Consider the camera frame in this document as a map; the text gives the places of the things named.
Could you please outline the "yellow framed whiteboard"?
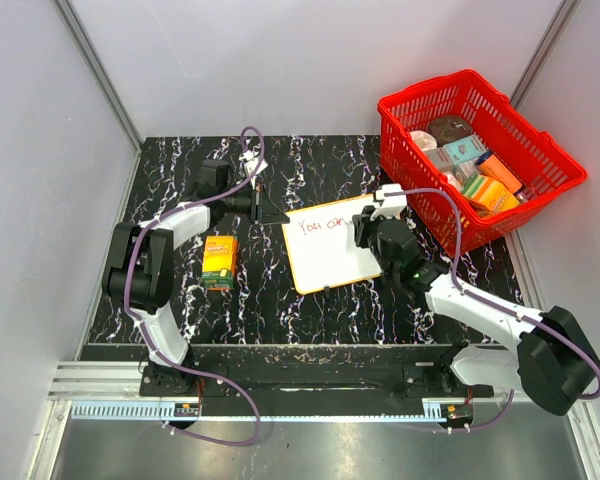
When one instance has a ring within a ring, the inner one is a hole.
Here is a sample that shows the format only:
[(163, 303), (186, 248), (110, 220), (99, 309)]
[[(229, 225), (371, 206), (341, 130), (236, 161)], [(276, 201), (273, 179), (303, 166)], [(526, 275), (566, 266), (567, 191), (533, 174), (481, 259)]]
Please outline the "yellow framed whiteboard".
[(372, 279), (381, 269), (369, 249), (353, 241), (352, 217), (373, 204), (373, 194), (289, 212), (282, 226), (295, 290), (307, 295)]

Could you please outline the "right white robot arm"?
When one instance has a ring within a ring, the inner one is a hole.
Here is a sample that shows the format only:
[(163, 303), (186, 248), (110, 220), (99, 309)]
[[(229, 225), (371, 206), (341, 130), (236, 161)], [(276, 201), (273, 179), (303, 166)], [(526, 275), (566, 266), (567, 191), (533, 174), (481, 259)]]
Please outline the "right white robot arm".
[(461, 281), (422, 255), (405, 222), (372, 206), (354, 215), (353, 226), (355, 245), (371, 252), (397, 294), (497, 342), (454, 348), (434, 373), (440, 392), (456, 396), (473, 385), (521, 391), (558, 416), (600, 396), (600, 359), (571, 312), (524, 307)]

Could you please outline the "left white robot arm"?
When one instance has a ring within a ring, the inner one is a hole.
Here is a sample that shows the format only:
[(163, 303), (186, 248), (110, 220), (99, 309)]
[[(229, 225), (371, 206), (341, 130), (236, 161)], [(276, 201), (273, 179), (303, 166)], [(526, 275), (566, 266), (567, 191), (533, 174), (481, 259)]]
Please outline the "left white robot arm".
[(201, 385), (193, 354), (176, 325), (170, 299), (174, 289), (174, 252), (207, 232), (226, 214), (243, 215), (255, 224), (282, 225), (289, 217), (269, 200), (257, 175), (265, 160), (246, 157), (243, 177), (223, 160), (206, 160), (188, 194), (155, 219), (120, 222), (113, 230), (102, 290), (119, 301), (148, 348), (140, 394), (193, 393)]

